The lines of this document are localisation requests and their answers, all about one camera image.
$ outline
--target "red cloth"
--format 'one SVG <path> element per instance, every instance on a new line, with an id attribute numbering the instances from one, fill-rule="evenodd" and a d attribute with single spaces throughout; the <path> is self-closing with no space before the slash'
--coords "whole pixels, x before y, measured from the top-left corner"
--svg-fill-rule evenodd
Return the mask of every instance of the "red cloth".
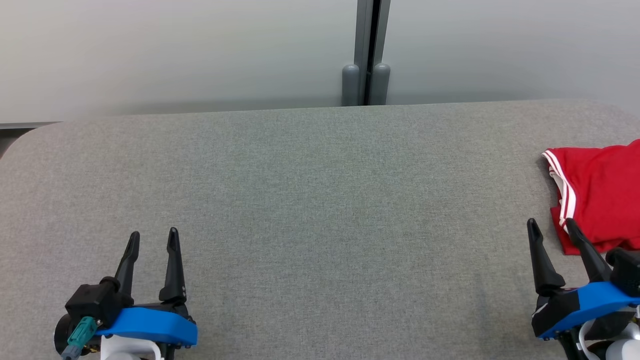
<path id="1" fill-rule="evenodd" d="M 558 185 L 551 216 L 566 255 L 579 255 L 564 222 L 573 218 L 600 252 L 640 249 L 640 139 L 603 149 L 559 147 L 542 154 Z"/>

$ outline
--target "teal connector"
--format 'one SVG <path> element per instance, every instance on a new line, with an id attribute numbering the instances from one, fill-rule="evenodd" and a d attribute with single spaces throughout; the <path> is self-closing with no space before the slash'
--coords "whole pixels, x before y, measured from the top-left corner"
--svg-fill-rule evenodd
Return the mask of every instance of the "teal connector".
<path id="1" fill-rule="evenodd" d="M 67 343 L 69 344 L 62 352 L 62 360 L 76 360 L 80 357 L 82 349 L 95 335 L 98 324 L 90 316 L 85 316 L 80 320 L 76 329 L 71 333 Z"/>
<path id="2" fill-rule="evenodd" d="M 98 324 L 95 323 L 95 320 L 90 316 L 85 316 L 71 333 L 67 343 L 82 348 L 89 342 L 93 335 L 95 335 L 97 329 Z"/>

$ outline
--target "gray fabric surface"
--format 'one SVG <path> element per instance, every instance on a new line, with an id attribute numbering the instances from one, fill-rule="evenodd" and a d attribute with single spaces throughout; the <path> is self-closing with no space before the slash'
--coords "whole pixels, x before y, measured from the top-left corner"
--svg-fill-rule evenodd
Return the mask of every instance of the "gray fabric surface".
<path id="1" fill-rule="evenodd" d="M 563 359 L 538 341 L 525 221 L 550 222 L 547 147 L 629 143 L 588 101 L 149 115 L 65 122 L 0 160 L 0 359 L 56 359 L 82 283 L 141 233 L 133 297 L 180 231 L 200 342 L 177 359 Z"/>

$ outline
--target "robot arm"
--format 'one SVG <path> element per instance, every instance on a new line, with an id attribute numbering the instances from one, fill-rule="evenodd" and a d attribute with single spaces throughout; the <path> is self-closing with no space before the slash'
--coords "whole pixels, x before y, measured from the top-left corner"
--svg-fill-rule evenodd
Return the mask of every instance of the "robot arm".
<path id="1" fill-rule="evenodd" d="M 131 297 L 133 268 L 140 234 L 131 234 L 114 277 L 99 284 L 80 285 L 65 305 L 54 333 L 56 351 L 63 360 L 101 352 L 102 360 L 137 360 L 136 354 L 155 354 L 173 360 L 176 349 L 198 342 L 198 327 L 189 315 L 178 230 L 169 232 L 169 260 L 160 290 L 160 302 L 135 304 Z"/>
<path id="2" fill-rule="evenodd" d="M 640 360 L 640 253 L 617 248 L 605 262 L 573 219 L 566 226 L 589 275 L 589 284 L 580 288 L 563 288 L 536 221 L 527 222 L 538 293 L 531 316 L 536 337 L 558 340 L 569 360 Z M 587 346 L 589 340 L 598 342 Z"/>

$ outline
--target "white wall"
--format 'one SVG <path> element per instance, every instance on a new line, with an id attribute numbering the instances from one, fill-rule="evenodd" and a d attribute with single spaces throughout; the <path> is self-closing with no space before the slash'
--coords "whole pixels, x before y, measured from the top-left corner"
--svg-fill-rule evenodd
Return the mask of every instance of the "white wall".
<path id="1" fill-rule="evenodd" d="M 387 104 L 585 97 L 640 115 L 637 0 L 391 0 Z"/>
<path id="2" fill-rule="evenodd" d="M 338 106 L 356 0 L 7 0 L 0 122 Z"/>

